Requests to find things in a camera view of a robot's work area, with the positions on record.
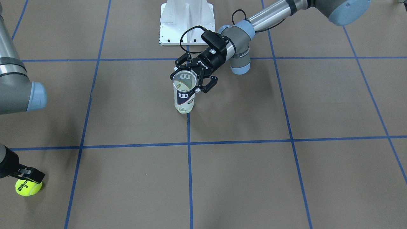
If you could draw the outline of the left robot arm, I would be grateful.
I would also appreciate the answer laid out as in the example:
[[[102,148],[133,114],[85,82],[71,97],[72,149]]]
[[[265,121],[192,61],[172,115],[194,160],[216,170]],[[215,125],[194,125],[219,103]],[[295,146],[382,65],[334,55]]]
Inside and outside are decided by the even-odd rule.
[[[184,51],[175,61],[175,69],[169,75],[175,81],[178,76],[192,79],[190,95],[207,93],[217,83],[215,71],[226,62],[234,74],[246,74],[250,70],[250,44],[259,33],[275,29],[300,11],[315,9],[336,26],[348,25],[359,19],[371,5],[370,0],[278,0],[259,12],[232,25],[224,25],[217,32],[195,25],[184,32],[200,29],[204,44],[203,51]]]

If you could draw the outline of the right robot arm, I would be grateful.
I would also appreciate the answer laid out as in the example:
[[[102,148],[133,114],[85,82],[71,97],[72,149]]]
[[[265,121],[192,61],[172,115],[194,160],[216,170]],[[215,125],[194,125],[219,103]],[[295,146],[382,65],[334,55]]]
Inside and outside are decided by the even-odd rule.
[[[0,113],[14,114],[42,110],[48,96],[43,84],[32,82],[19,58],[4,19],[0,20]],[[1,178],[14,177],[41,184],[45,174],[22,165],[19,156],[4,144],[0,146]]]

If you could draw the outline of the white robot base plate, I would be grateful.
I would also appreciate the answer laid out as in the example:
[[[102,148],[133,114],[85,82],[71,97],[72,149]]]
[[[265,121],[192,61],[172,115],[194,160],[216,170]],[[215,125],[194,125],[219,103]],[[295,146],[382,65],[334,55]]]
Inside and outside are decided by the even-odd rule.
[[[206,0],[167,0],[160,9],[160,45],[206,45],[202,30],[182,35],[198,25],[215,31],[214,6]]]

